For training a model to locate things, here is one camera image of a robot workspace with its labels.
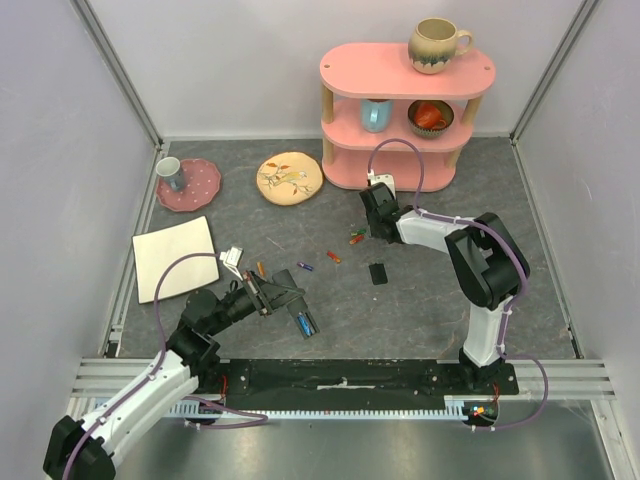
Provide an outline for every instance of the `floor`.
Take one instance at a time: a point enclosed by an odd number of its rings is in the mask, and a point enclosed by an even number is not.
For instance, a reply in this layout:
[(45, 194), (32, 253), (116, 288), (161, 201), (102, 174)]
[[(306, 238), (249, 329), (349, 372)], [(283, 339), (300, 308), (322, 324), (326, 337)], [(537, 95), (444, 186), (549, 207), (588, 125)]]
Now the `floor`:
[[(366, 226), (356, 191), (325, 182), (322, 191), (295, 207), (268, 203), (255, 186), (257, 167), (283, 151), (322, 158), (319, 140), (175, 142), (170, 154), (213, 161), (223, 176), (213, 202), (194, 213), (153, 207), (149, 231), (205, 215), (217, 251), (244, 248), (241, 267), (267, 273), (288, 268), (306, 300), (320, 334), (303, 340), (285, 311), (247, 317), (218, 335), (227, 358), (445, 358), (457, 357), (466, 338), (469, 306), (460, 292), (449, 258), (424, 247), (388, 245), (366, 239), (350, 246), (349, 232)], [(401, 205), (411, 194), (399, 194)], [(508, 139), (479, 138), (463, 150), (458, 172), (446, 189), (423, 194), (421, 206), (436, 213), (477, 216), (497, 213), (531, 265), (529, 295), (515, 308), (507, 352), (529, 352), (545, 359), (573, 358), (574, 352), (552, 284), (525, 190)], [(336, 265), (332, 250), (343, 259)], [(304, 261), (315, 267), (296, 267)], [(368, 265), (382, 262), (389, 283), (373, 286)], [(211, 289), (221, 297), (232, 280), (221, 271)], [(158, 350), (153, 308), (131, 299), (121, 357), (152, 357)], [(161, 303), (165, 328), (173, 329), (185, 296)]]
[[(520, 420), (532, 407), (504, 402), (500, 416)], [(419, 420), (272, 420), (258, 428), (203, 433), (162, 420), (118, 468), (118, 480), (213, 476), (613, 480), (588, 402), (553, 402), (535, 422), (500, 434), (472, 435), (461, 424)]]

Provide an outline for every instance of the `white wall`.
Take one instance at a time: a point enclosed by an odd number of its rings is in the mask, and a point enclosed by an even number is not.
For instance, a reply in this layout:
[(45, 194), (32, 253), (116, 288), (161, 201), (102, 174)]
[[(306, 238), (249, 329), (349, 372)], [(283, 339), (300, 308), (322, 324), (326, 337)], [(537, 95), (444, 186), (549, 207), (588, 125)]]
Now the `white wall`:
[(508, 133), (580, 0), (91, 0), (164, 136), (320, 134), (318, 65), (347, 42), (406, 42), (425, 17), (475, 34), (498, 78), (477, 131)]
[(636, 446), (638, 18), (637, 0), (601, 2), (521, 142), (578, 340), (588, 354), (605, 360)]
[(153, 149), (68, 0), (5, 3), (0, 65), (0, 478), (36, 479)]

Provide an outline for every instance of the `gray mug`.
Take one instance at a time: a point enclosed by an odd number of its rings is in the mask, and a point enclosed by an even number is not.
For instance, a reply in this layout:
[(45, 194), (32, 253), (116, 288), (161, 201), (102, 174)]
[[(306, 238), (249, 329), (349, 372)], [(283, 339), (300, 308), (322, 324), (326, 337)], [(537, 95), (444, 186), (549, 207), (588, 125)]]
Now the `gray mug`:
[(176, 157), (166, 157), (160, 160), (156, 165), (156, 173), (174, 192), (179, 192), (187, 186), (180, 160)]

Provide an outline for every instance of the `yellow round plate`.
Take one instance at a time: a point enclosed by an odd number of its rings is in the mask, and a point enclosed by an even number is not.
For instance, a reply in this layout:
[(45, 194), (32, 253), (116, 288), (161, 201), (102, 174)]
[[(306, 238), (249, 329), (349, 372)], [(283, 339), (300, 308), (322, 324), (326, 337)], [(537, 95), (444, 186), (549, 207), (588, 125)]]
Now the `yellow round plate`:
[(296, 205), (313, 197), (322, 187), (318, 162), (301, 152), (286, 152), (266, 160), (258, 169), (260, 193), (276, 205)]

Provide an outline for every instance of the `small black square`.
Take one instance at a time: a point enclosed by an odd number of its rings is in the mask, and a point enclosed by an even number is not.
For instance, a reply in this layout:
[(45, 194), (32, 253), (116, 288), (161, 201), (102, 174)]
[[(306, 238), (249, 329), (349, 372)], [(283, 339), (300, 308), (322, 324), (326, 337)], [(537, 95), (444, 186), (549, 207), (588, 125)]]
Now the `small black square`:
[(384, 263), (369, 265), (369, 272), (371, 273), (371, 281), (374, 285), (384, 285), (389, 282), (387, 280), (387, 272), (384, 269)]

